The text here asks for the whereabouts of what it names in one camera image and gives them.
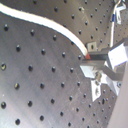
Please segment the dark metal gripper finger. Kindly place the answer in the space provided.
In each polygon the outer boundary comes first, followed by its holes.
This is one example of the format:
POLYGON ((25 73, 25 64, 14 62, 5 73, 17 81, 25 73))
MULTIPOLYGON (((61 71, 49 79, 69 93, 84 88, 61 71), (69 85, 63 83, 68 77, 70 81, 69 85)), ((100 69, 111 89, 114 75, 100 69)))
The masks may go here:
POLYGON ((112 69, 112 65, 108 57, 108 50, 90 52, 89 55, 90 59, 84 60, 87 65, 94 66, 97 70, 102 70, 112 80, 121 81, 123 79, 122 73, 116 73, 112 69))

